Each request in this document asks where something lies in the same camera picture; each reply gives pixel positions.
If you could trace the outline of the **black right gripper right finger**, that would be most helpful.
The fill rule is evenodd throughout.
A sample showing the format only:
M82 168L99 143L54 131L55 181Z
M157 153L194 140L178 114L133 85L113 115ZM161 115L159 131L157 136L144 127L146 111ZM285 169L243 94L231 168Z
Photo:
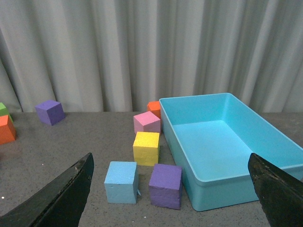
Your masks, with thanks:
M303 183L256 153L248 170L255 193L272 227L303 225Z

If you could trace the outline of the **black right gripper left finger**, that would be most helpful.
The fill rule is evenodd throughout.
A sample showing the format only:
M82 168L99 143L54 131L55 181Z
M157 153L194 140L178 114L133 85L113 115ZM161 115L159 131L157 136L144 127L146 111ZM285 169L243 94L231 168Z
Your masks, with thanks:
M57 178L1 216L2 227L77 227L87 203L94 159L88 153Z

